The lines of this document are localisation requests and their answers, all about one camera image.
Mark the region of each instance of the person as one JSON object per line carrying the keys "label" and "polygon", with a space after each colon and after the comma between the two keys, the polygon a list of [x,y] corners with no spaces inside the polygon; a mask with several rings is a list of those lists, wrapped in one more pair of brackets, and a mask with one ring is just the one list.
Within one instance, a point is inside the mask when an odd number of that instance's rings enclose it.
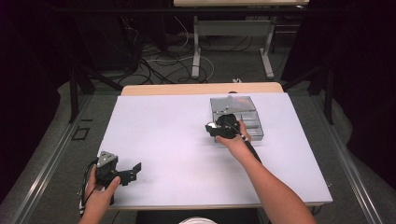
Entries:
{"label": "person", "polygon": [[[239,124],[240,132],[251,141],[245,123],[239,121]],[[226,146],[233,157],[244,167],[262,207],[272,223],[316,223],[300,197],[253,156],[239,134],[233,139],[216,136],[216,140]],[[93,167],[87,192],[91,192],[94,188],[95,172],[96,167]],[[114,194],[119,183],[120,178],[116,177],[105,191],[93,191],[90,199],[86,202],[85,213],[80,224],[100,223],[110,203],[111,195]]]}

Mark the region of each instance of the dark background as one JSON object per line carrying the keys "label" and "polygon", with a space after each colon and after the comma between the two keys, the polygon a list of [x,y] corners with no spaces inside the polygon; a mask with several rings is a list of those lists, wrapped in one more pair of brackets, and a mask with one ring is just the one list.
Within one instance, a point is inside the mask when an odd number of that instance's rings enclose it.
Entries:
{"label": "dark background", "polygon": [[[76,3],[48,2],[56,7]],[[91,4],[88,0],[81,2]],[[159,7],[172,5],[169,1],[150,3]],[[309,6],[337,7],[349,3],[311,0]],[[122,55],[117,50],[123,49],[125,42],[120,32],[117,33],[120,25],[115,26],[114,19],[98,21],[107,24],[98,30],[87,26],[87,20],[92,19],[60,18],[59,24],[68,37],[66,42],[71,43],[70,48],[65,49],[65,40],[54,32],[36,1],[2,1],[0,4],[0,144],[7,158],[0,166],[3,171],[0,199],[3,200],[53,119],[60,101],[57,89],[68,81],[71,62],[67,56],[75,55],[79,62],[91,68],[106,70],[123,69],[130,55]],[[394,5],[363,4],[361,23],[350,27],[354,30],[353,36],[335,67],[334,97],[353,125],[347,144],[349,150],[396,188],[396,103],[393,96],[396,18],[391,10]],[[320,63],[333,48],[332,43],[346,19],[304,18],[282,78],[292,80]],[[191,18],[182,20],[191,24]],[[159,27],[147,29],[146,33],[165,50],[164,32],[177,33],[180,27],[176,28],[172,18],[155,21],[159,21],[156,23]],[[109,44],[109,38],[116,48]],[[98,45],[102,46],[100,52],[92,51]],[[109,54],[115,61],[99,66]]]}

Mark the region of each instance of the metal frame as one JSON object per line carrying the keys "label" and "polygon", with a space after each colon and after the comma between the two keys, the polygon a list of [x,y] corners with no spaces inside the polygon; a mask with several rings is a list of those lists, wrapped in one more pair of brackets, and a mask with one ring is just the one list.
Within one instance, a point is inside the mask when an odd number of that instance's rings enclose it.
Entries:
{"label": "metal frame", "polygon": [[[81,105],[79,107],[81,113],[79,113],[76,119],[79,119],[86,108],[88,107],[89,103],[91,102],[92,96],[84,95],[81,101]],[[58,146],[53,151],[53,153],[49,156],[47,162],[44,164],[43,168],[41,168],[40,173],[38,174],[35,182],[33,183],[32,187],[30,188],[29,192],[27,193],[25,199],[21,203],[18,211],[16,212],[14,218],[11,221],[11,224],[21,224],[21,223],[28,223],[30,216],[32,215],[33,211],[35,210],[35,206],[39,202],[41,196],[44,193],[52,175],[55,173],[55,169],[58,166],[61,158],[67,148],[73,133],[78,128],[78,123],[69,123],[64,134],[62,135],[61,140],[59,141]]]}
{"label": "metal frame", "polygon": [[373,202],[371,201],[370,195],[364,187],[363,181],[361,180],[361,175],[359,174],[358,169],[355,166],[355,163],[349,156],[347,151],[347,147],[341,141],[337,131],[335,130],[334,126],[329,124],[326,116],[322,113],[323,104],[319,99],[319,96],[311,96],[312,101],[315,105],[318,114],[325,124],[327,130],[329,131],[330,137],[334,142],[334,150],[338,156],[338,159],[341,163],[341,166],[344,169],[346,174],[346,178],[349,181],[352,190],[355,193],[356,199],[358,200],[359,204],[361,205],[361,210],[363,214],[366,216],[367,221],[370,224],[380,223],[382,224],[382,219],[378,212],[375,209]]}

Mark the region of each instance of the floor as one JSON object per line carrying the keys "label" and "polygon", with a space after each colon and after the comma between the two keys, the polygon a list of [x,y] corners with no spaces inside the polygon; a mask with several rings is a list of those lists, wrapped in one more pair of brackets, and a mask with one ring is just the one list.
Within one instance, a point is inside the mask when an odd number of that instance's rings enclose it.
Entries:
{"label": "floor", "polygon": [[[202,60],[201,66],[206,71],[207,82],[233,82],[234,78],[240,78],[243,82],[281,82],[282,69],[292,46],[293,35],[280,36],[277,39],[275,53],[270,55],[275,73],[273,80],[265,77],[258,52],[258,48],[263,45],[263,37],[255,37],[251,40],[250,43],[250,38],[245,39],[244,36],[209,36],[203,39],[202,48],[205,50],[202,56],[207,60]],[[144,55],[147,61],[157,59],[158,55],[154,55],[153,49],[145,49]],[[191,56],[191,50],[188,45],[184,46],[183,38],[180,38],[178,45],[170,50],[179,54],[186,53],[186,56],[181,58]],[[174,60],[169,56],[162,56],[160,59]],[[183,63],[191,64],[191,59],[186,59]],[[186,67],[179,63],[150,62],[150,65],[173,82],[197,82],[194,79],[186,79],[189,76]],[[147,68],[140,67],[136,74],[146,76]],[[120,81],[122,85],[138,84],[146,80],[145,77],[140,76],[120,77],[122,74],[114,71],[106,72],[105,75],[116,81],[122,78]],[[156,84],[161,82],[158,77],[152,77],[152,81]],[[81,112],[73,124],[68,124],[70,117],[68,83],[59,89],[62,99],[57,114],[24,172],[1,204],[0,223],[78,222],[77,192],[82,173],[89,161],[96,156],[117,95],[120,94],[99,81],[94,80],[93,83],[97,91],[94,95],[79,96]],[[329,128],[320,113],[323,96],[308,96],[306,86],[307,83],[304,82],[290,90],[290,99],[319,167],[328,180],[334,199],[333,203],[325,204],[321,208],[316,215],[317,221],[319,223],[392,223],[396,220],[395,190],[353,155],[349,155],[346,150],[346,155],[342,155],[342,149],[352,129],[351,125],[344,116],[342,108],[334,102],[335,125]],[[73,133],[79,127],[90,128],[84,141],[73,139]],[[354,187],[356,180],[362,182],[363,188]],[[358,197],[360,193],[366,193],[364,191],[367,191],[366,195],[370,197],[364,195]],[[266,216],[262,210],[260,215],[264,223]],[[104,217],[103,223],[134,223],[135,216],[136,212],[110,210]]]}

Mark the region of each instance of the white table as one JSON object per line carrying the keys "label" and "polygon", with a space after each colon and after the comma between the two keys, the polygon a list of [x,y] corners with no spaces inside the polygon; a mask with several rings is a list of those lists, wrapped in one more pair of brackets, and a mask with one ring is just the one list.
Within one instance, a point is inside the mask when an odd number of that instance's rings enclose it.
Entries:
{"label": "white table", "polygon": [[[221,84],[199,88],[211,89],[216,85]],[[197,86],[192,85],[191,91],[197,90]],[[120,171],[139,162],[142,171],[136,181],[117,189],[112,208],[260,207],[242,166],[205,130],[212,119],[209,99],[227,95],[120,96],[99,151],[118,155]],[[252,144],[263,164],[307,205],[330,203],[332,196],[289,96],[282,92],[235,95],[250,96],[257,107],[264,138]]]}
{"label": "white table", "polygon": [[[309,0],[175,0],[176,7],[280,7],[304,6]],[[276,17],[270,21],[198,21],[194,17],[194,58],[191,76],[199,76],[201,49],[200,35],[258,35],[266,36],[265,46],[260,49],[262,64],[267,78],[274,78],[274,72],[268,59],[272,37],[276,26]]]}

